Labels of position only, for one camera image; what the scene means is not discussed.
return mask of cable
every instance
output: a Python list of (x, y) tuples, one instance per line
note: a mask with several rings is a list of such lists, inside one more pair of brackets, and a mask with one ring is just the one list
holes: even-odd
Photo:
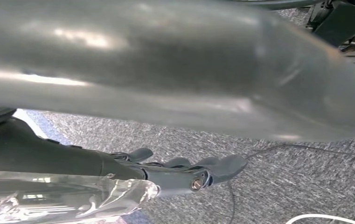
[(320, 152), (324, 152), (324, 153), (333, 153), (333, 154), (355, 156), (355, 153), (338, 152), (338, 151), (332, 151), (332, 150), (327, 150), (327, 149), (323, 149), (323, 148), (316, 148), (316, 147), (312, 147), (312, 146), (303, 146), (303, 145), (296, 145), (296, 144), (283, 144), (283, 145), (271, 146), (265, 150), (251, 154), (251, 155), (247, 156), (246, 159), (249, 160), (250, 158), (252, 158), (254, 156), (257, 156), (259, 154), (268, 153), (270, 151), (274, 151), (274, 150), (279, 149), (281, 147), (294, 147), (294, 148), (300, 148), (300, 149), (310, 149), (313, 151), (320, 151)]
[(236, 211), (236, 208), (237, 208), (237, 202), (236, 202), (236, 199), (235, 199), (234, 191), (232, 190), (231, 181), (228, 181), (227, 185), (228, 185), (228, 188), (230, 189), (231, 201), (232, 201), (232, 214), (231, 214), (231, 218), (230, 218), (230, 221), (228, 222), (228, 224), (232, 224), (232, 222), (235, 219), (235, 211)]
[(300, 215), (297, 217), (294, 217), (292, 219), (290, 219), (289, 221), (287, 221), (286, 224), (293, 224), (293, 222), (303, 219), (303, 218), (328, 218), (328, 219), (332, 219), (332, 220), (338, 220), (338, 221), (343, 221), (346, 223), (350, 223), (350, 224), (355, 224), (355, 221), (347, 219), (347, 218), (341, 218), (338, 216), (329, 216), (329, 215), (322, 215), (322, 214), (306, 214), (306, 215)]
[[(313, 151), (318, 151), (318, 152), (323, 152), (323, 153), (332, 153), (332, 154), (339, 154), (339, 155), (350, 155), (350, 156), (355, 156), (355, 153), (345, 153), (345, 152), (338, 152), (338, 151), (333, 151), (333, 150), (327, 150), (327, 149), (323, 149), (323, 148), (317, 148), (317, 147), (312, 147), (312, 146), (303, 146), (303, 145), (296, 145), (296, 144), (283, 144), (283, 145), (277, 145), (277, 146), (271, 146), (265, 150), (262, 151), (258, 151), (254, 154), (248, 155), (246, 157), (247, 160), (260, 155), (260, 154), (265, 154), (277, 149), (283, 149), (285, 147), (294, 147), (294, 148), (299, 148), (299, 149), (306, 149), (306, 150), (313, 150)], [(231, 218), (230, 221), (228, 222), (228, 224), (232, 224), (234, 219), (235, 219), (235, 212), (236, 212), (236, 199), (235, 199), (235, 195), (234, 192), (232, 190), (232, 186), (230, 181), (228, 181), (227, 183), (228, 188), (230, 189), (230, 194), (231, 194), (231, 200), (232, 200), (232, 214), (231, 214)], [(299, 220), (299, 219), (303, 219), (303, 218), (309, 218), (309, 217), (319, 217), (319, 218), (329, 218), (329, 219), (334, 219), (334, 220), (339, 220), (339, 221), (343, 221), (343, 222), (347, 222), (347, 223), (351, 223), (351, 224), (355, 224), (355, 221), (347, 219), (347, 218), (341, 218), (341, 217), (337, 217), (337, 216), (329, 216), (329, 215), (321, 215), (321, 214), (307, 214), (307, 215), (301, 215), (301, 216), (297, 216), (294, 217), (292, 219), (290, 219), (286, 224), (292, 224), (293, 222)]]

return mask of black frame part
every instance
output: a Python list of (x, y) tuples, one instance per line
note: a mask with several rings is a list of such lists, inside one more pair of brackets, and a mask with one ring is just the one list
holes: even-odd
[(355, 36), (355, 0), (337, 0), (331, 4), (316, 5), (308, 27), (331, 45), (342, 45)]
[(0, 171), (90, 176), (113, 173), (121, 180), (144, 178), (107, 153), (39, 138), (24, 121), (15, 118), (0, 123)]

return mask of gray carpet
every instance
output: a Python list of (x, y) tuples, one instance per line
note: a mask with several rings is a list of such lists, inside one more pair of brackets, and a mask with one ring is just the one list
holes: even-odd
[[(306, 13), (283, 10), (283, 16), (302, 23)], [(187, 157), (192, 162), (208, 156), (247, 155), (280, 144), (265, 140), (194, 132), (130, 121), (43, 113), (71, 143), (105, 152), (148, 147), (154, 161)], [(311, 146), (355, 152), (355, 139)], [(355, 157), (284, 148), (253, 158), (228, 185), (172, 198), (158, 198), (143, 212), (153, 224), (284, 224), (307, 213), (337, 215), (355, 220)], [(325, 224), (306, 219), (298, 224)]]

